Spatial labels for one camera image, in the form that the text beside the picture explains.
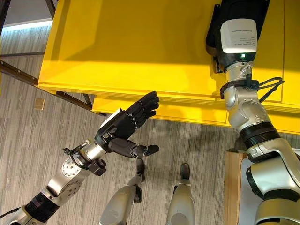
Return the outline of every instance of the robotic hand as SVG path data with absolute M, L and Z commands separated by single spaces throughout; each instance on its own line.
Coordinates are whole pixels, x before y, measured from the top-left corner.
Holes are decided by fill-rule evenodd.
M 142 158 L 157 151 L 157 145 L 142 146 L 127 140 L 137 128 L 156 114 L 159 98 L 151 92 L 127 110 L 117 110 L 98 130 L 95 141 L 86 140 L 73 150 L 63 149 L 68 155 L 61 170 L 28 204 L 20 207 L 5 225 L 42 225 L 72 198 L 91 173 L 101 176 L 106 171 L 103 155 L 116 152 L 126 157 Z
M 156 114 L 159 97 L 153 91 L 135 102 L 127 110 L 117 110 L 98 130 L 95 141 L 106 151 L 130 158 L 142 158 L 159 150 L 157 145 L 142 146 L 127 140 L 137 128 Z

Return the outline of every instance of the yellow tabletop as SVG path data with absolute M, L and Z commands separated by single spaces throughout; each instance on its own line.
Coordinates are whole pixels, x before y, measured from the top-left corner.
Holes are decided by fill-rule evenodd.
M 226 124 L 224 102 L 219 97 L 225 76 L 213 73 L 205 50 L 213 7 L 220 2 L 60 0 L 38 87 L 119 100 L 137 99 L 156 90 L 165 108 L 176 106 L 176 120 Z M 266 105 L 295 117 L 300 115 L 300 97 L 294 96 L 299 95 L 299 89 L 293 94 L 292 87 L 299 78 L 299 68 L 287 73 L 286 67 L 299 60 L 285 52 L 286 45 L 292 46 L 286 23 L 293 24 L 292 17 L 287 19 L 285 4 L 283 0 L 270 1 L 253 73 L 261 82 L 275 76 L 286 80 Z M 182 113 L 186 106 L 193 110 Z M 99 105 L 94 105 L 94 110 L 99 110 Z M 300 132 L 300 124 L 291 131 Z

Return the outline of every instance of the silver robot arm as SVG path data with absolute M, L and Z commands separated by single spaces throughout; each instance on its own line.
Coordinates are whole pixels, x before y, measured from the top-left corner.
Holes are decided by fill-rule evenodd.
M 158 102 L 157 93 L 151 92 L 127 110 L 118 109 L 113 113 L 99 128 L 94 142 L 86 140 L 73 150 L 65 148 L 64 152 L 69 157 L 61 170 L 5 225 L 46 224 L 58 208 L 78 192 L 85 178 L 92 173 L 101 176 L 106 171 L 106 163 L 102 159 L 106 153 L 116 152 L 139 158 L 159 151 L 157 145 L 143 146 L 127 140 L 149 117 L 156 114 Z
M 28 204 L 22 206 L 5 225 L 46 224 L 56 210 L 78 192 L 84 179 L 92 173 L 91 170 L 84 169 L 84 165 L 80 160 L 81 157 L 85 157 L 90 162 L 94 160 L 100 162 L 98 163 L 99 169 L 94 170 L 95 174 L 101 175 L 106 171 L 106 164 L 101 160 L 106 152 L 97 143 L 86 141 L 80 146 L 82 146 L 80 153 L 68 157 L 64 161 L 61 170 L 42 191 Z
M 230 124 L 254 162 L 246 175 L 253 192 L 263 199 L 255 225 L 300 225 L 300 158 L 280 137 L 261 104 L 284 81 L 281 77 L 262 83 L 252 80 L 252 61 L 269 2 L 222 0 L 215 5 L 206 49 L 216 62 L 216 71 L 226 73 L 221 98 Z M 262 88 L 270 90 L 258 99 Z
M 229 66 L 228 82 L 246 80 L 242 72 L 245 67 L 251 68 L 248 63 Z M 264 200 L 257 209 L 255 225 L 299 225 L 299 157 L 290 144 L 280 138 L 256 90 L 231 86 L 225 89 L 224 97 L 229 122 L 248 147 L 249 159 L 255 162 L 246 172 L 253 192 Z

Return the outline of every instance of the floor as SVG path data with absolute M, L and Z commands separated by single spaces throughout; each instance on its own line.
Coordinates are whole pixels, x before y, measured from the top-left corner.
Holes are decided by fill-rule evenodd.
M 50 28 L 8 31 L 2 34 L 1 54 L 42 52 Z M 38 77 L 42 56 L 4 57 L 2 60 Z M 5 74 L 0 96 L 0 214 L 22 206 L 40 192 L 60 169 L 72 148 L 93 138 L 101 117 Z M 35 98 L 45 98 L 45 109 L 33 109 Z M 292 147 L 300 136 L 284 135 Z M 145 159 L 143 202 L 135 204 L 128 225 L 165 224 L 179 166 L 191 167 L 197 225 L 221 225 L 225 151 L 245 149 L 231 128 L 149 120 L 131 138 L 140 144 L 158 144 L 160 151 Z M 106 204 L 135 173 L 135 161 L 117 154 L 106 156 L 107 172 L 90 176 L 81 190 L 49 220 L 49 225 L 98 224 Z

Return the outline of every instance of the black cable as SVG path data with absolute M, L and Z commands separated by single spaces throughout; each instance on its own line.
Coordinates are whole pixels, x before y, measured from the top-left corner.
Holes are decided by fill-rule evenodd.
M 275 81 L 275 80 L 279 80 L 277 83 L 273 83 L 273 84 L 269 84 L 269 85 L 266 85 L 266 86 L 262 86 L 262 85 L 264 85 L 264 84 L 266 84 L 266 83 L 270 83 L 270 82 L 272 82 L 272 81 Z M 258 86 L 259 86 L 259 90 L 260 89 L 264 89 L 264 88 L 270 88 L 270 87 L 274 87 L 274 86 L 276 86 L 276 85 L 281 85 L 281 84 L 283 84 L 285 81 L 283 81 L 282 80 L 282 78 L 281 77 L 273 77 L 273 78 L 271 78 L 271 79 L 268 79 L 268 80 L 266 80 L 266 81 L 264 81 L 264 82 L 262 82 L 262 83 L 260 83 Z
M 74 163 L 76 166 L 78 166 L 79 168 L 82 168 L 82 169 L 84 169 L 84 170 L 89 170 L 89 168 L 87 168 L 87 167 L 85 167 L 85 166 L 82 166 L 82 165 L 79 165 L 79 164 L 75 161 L 73 155 L 70 155 L 70 157 L 71 157 L 73 163 Z
M 263 86 L 264 84 L 267 84 L 267 83 L 270 83 L 272 81 L 275 81 L 275 80 L 279 80 L 277 83 L 273 83 L 273 84 L 269 84 L 269 85 L 266 85 L 266 86 Z M 262 96 L 260 99 L 259 99 L 259 102 L 262 103 L 264 100 L 267 99 L 267 97 L 269 97 L 274 91 L 277 90 L 277 88 L 283 84 L 285 81 L 282 80 L 281 77 L 273 77 L 271 79 L 268 79 L 260 84 L 258 84 L 259 88 L 258 90 L 260 89 L 264 89 L 264 88 L 270 88 L 270 87 L 273 87 L 271 88 L 264 96 Z
M 4 213 L 3 215 L 0 216 L 0 219 L 3 218 L 3 217 L 5 217 L 5 216 L 7 216 L 7 215 L 10 214 L 10 213 L 17 212 L 17 211 L 19 210 L 19 208 L 16 208 L 16 209 L 11 210 L 11 211 L 9 211 L 9 212 L 7 212 L 7 213 Z

